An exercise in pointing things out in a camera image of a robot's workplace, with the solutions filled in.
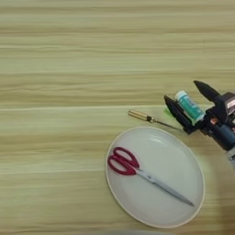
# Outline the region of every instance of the wooden table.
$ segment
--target wooden table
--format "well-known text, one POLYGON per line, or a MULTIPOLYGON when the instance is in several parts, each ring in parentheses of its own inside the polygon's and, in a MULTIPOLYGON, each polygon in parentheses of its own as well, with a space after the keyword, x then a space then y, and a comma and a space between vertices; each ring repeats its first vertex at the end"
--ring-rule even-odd
MULTIPOLYGON (((232 0, 1 0, 0 233, 162 230, 118 206, 106 151, 122 131, 148 126, 127 116, 132 107, 177 125, 164 94, 185 89, 208 105, 195 79, 234 91, 234 49, 232 0)), ((234 234, 224 151, 199 132, 174 134, 200 161, 207 194, 193 221, 165 231, 234 234)))

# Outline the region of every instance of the red scissors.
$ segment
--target red scissors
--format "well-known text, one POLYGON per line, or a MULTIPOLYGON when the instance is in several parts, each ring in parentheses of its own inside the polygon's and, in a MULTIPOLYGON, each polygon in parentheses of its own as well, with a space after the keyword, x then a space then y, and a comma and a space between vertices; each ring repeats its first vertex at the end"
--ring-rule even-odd
POLYGON ((135 155, 125 148, 116 147, 113 150, 113 154, 107 158, 107 163, 108 163, 109 167, 116 173, 119 173, 122 175, 136 175, 136 174, 138 174, 139 176, 141 176, 142 178, 144 178, 148 182, 152 183, 153 185, 158 186, 164 192, 177 198, 181 202, 184 202, 191 207, 195 206, 185 196, 176 192, 174 189, 172 189, 170 186, 166 185, 165 183, 163 183, 161 180, 157 179, 156 177, 153 177, 149 173, 146 173, 145 171, 141 170, 140 164, 138 163, 135 155), (113 164, 113 162, 121 165, 124 168, 124 170, 118 169, 113 164))

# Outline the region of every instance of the red scissors handle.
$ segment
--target red scissors handle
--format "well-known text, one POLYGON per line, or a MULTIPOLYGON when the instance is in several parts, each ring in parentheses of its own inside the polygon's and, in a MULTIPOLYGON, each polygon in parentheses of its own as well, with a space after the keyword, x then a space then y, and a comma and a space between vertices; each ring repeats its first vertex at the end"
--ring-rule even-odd
POLYGON ((136 160, 134 154, 122 147, 116 147, 114 149, 114 154, 108 157, 107 163, 113 171, 123 175, 135 175, 137 174, 137 171, 134 168, 140 168, 140 165, 136 160), (125 152, 130 157, 131 160, 123 156, 121 153, 119 153, 121 151, 125 152), (112 161, 119 163, 121 166, 125 168, 125 170, 118 169, 112 163, 112 161))

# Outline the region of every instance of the green bottle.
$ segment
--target green bottle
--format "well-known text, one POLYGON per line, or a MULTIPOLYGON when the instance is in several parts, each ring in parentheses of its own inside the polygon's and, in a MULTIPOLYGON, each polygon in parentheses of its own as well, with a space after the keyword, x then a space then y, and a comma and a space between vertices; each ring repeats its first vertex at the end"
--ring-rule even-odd
POLYGON ((185 113, 195 121, 199 121, 205 115, 205 112, 197 105, 185 91, 176 94, 175 99, 185 111, 185 113))

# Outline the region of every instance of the screwdriver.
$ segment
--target screwdriver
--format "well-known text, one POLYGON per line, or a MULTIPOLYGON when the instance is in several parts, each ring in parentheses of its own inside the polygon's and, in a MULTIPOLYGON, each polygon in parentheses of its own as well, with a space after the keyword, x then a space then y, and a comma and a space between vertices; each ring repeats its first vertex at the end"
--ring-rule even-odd
POLYGON ((161 122, 160 120, 158 120, 157 118, 155 117, 152 117, 152 116, 149 116, 145 113, 142 113, 142 112, 139 112, 138 110, 133 110, 131 109, 129 111, 129 115, 132 116, 132 117, 135 117, 135 118, 138 118, 138 119, 141 119, 141 120, 144 120, 144 121, 148 121, 150 123, 159 123, 161 125, 164 125, 165 127, 168 127, 168 128, 171 128, 171 129, 176 129, 176 130, 181 130, 181 129, 178 129, 170 124, 167 124, 167 123, 164 123, 164 122, 161 122))

